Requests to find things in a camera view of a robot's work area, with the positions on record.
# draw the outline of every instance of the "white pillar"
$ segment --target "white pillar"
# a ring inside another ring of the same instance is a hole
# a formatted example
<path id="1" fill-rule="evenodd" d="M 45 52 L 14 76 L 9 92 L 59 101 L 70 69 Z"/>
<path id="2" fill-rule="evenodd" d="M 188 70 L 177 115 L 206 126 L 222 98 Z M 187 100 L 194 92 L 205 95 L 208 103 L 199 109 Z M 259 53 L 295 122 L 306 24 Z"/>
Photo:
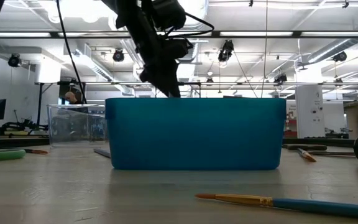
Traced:
<path id="1" fill-rule="evenodd" d="M 307 70 L 296 71 L 295 78 L 297 82 L 321 82 L 321 68 L 309 65 Z M 295 98 L 298 138 L 325 137 L 322 86 L 298 86 Z"/>

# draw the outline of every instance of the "green tape roll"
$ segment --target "green tape roll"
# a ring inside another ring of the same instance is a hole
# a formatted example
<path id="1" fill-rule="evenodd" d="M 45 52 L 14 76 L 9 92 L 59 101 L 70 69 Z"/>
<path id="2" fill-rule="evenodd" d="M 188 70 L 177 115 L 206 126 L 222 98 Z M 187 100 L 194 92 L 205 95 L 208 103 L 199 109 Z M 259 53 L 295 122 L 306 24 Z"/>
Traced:
<path id="1" fill-rule="evenodd" d="M 25 155 L 25 150 L 23 149 L 0 149 L 0 161 L 11 160 L 11 159 L 21 159 Z"/>

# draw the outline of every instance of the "gray tabletop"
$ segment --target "gray tabletop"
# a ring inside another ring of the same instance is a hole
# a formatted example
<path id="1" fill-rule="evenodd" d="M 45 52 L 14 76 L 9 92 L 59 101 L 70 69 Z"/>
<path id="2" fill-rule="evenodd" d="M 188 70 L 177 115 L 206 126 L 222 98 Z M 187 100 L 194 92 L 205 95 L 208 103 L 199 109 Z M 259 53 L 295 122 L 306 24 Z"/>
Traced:
<path id="1" fill-rule="evenodd" d="M 280 167 L 270 171 L 123 171 L 92 149 L 26 154 L 0 162 L 0 224 L 358 223 L 194 198 L 248 194 L 358 203 L 358 160 L 316 159 L 309 163 L 283 149 Z"/>

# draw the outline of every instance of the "table surface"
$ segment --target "table surface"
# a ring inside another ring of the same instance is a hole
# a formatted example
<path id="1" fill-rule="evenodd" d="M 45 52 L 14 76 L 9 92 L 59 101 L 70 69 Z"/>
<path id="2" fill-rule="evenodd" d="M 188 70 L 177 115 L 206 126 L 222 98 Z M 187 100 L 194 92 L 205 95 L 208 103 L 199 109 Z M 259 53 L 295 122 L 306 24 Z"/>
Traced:
<path id="1" fill-rule="evenodd" d="M 283 149 L 279 168 L 270 171 L 124 171 L 112 169 L 110 160 L 92 149 L 26 154 L 0 161 L 0 224 L 358 223 L 194 198 L 248 194 L 358 203 L 358 160 L 316 159 L 306 162 Z"/>

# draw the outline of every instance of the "transparent container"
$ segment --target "transparent container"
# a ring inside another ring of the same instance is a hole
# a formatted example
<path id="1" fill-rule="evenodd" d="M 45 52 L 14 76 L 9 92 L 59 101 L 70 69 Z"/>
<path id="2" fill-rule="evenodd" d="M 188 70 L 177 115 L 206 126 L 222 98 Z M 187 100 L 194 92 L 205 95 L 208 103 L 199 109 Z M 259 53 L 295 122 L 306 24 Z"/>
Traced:
<path id="1" fill-rule="evenodd" d="M 103 105 L 48 105 L 49 143 L 101 148 L 108 141 Z"/>

